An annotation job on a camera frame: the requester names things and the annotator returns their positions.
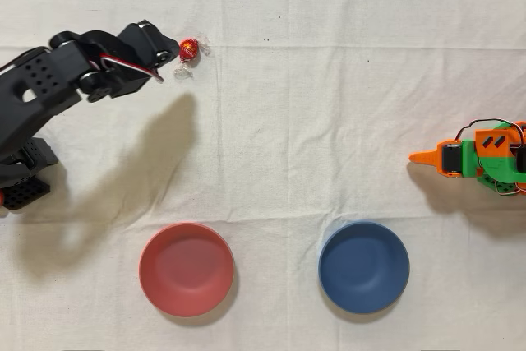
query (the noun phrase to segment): candy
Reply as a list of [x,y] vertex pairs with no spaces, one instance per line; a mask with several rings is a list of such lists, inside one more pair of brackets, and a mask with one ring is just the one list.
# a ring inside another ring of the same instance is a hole
[[191,61],[199,53],[199,42],[196,39],[185,39],[181,42],[179,58],[181,62]]
[[191,69],[198,63],[190,61],[196,59],[199,52],[206,56],[210,55],[210,41],[203,34],[199,34],[195,38],[184,39],[179,47],[181,62],[173,71],[173,75],[177,80],[185,80],[193,77]]

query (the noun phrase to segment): white cloth surface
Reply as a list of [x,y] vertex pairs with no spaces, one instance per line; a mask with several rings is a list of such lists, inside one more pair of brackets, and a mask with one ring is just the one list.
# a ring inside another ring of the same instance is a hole
[[[0,211],[0,349],[524,350],[526,200],[407,156],[475,118],[526,118],[526,0],[2,0],[0,59],[146,18],[212,56],[177,83],[82,102],[38,136],[53,193]],[[373,316],[321,295],[328,229],[377,220],[411,275]],[[195,320],[141,292],[149,237],[190,220],[232,248]]]

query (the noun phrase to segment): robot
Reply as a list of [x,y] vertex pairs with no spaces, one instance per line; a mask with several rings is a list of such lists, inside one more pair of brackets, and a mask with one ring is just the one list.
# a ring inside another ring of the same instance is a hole
[[[497,121],[492,129],[477,129],[475,140],[460,140],[462,132],[481,121]],[[526,122],[500,118],[478,119],[460,129],[454,140],[432,151],[415,152],[411,162],[430,164],[448,178],[476,178],[501,196],[526,194]]]
[[0,206],[18,210],[48,194],[37,178],[58,163],[44,139],[35,137],[52,117],[81,101],[136,93],[174,60],[179,45],[148,21],[118,36],[100,30],[62,32],[0,67]]

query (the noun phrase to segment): red wire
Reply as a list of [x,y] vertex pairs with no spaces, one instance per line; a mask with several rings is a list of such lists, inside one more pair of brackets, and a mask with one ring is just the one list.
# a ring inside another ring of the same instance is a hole
[[101,53],[101,54],[99,55],[99,57],[101,57],[101,58],[110,58],[110,59],[113,59],[113,60],[115,60],[115,61],[119,61],[119,62],[125,63],[125,64],[127,64],[128,66],[137,67],[138,69],[144,70],[145,72],[148,72],[148,73],[151,73],[151,72],[152,72],[151,70],[148,70],[148,69],[146,69],[145,67],[142,67],[142,66],[136,65],[135,63],[131,63],[131,62],[128,62],[128,61],[123,61],[121,58],[112,57],[111,55],[107,55],[106,53]]

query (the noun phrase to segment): bowl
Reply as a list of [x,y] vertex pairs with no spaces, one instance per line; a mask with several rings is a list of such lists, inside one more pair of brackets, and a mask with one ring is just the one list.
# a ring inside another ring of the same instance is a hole
[[377,312],[404,291],[409,257],[390,229],[357,221],[329,237],[321,250],[318,276],[336,306],[357,314]]
[[178,223],[156,233],[139,261],[145,296],[159,310],[190,317],[214,309],[234,277],[233,256],[218,233],[197,223]]

